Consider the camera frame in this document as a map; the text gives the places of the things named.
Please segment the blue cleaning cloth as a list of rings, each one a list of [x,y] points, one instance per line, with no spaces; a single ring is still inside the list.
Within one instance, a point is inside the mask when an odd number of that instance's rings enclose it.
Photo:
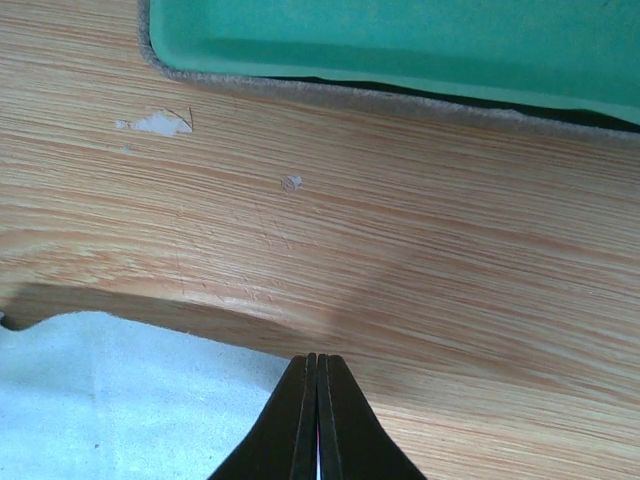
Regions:
[[[286,361],[103,312],[1,332],[5,479],[205,479]]]

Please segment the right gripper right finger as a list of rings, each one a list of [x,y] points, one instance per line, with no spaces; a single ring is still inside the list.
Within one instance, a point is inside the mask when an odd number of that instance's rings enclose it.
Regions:
[[[422,479],[374,414],[345,360],[318,357],[319,462],[322,479]]]

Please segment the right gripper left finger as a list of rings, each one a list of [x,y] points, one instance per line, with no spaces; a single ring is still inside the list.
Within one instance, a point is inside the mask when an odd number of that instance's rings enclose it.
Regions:
[[[314,479],[318,464],[317,355],[296,356],[249,433],[213,480]]]

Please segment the grey glasses case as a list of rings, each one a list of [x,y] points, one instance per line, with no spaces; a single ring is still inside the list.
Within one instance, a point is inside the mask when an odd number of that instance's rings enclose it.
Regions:
[[[639,143],[635,1],[142,1],[137,37],[218,91]]]

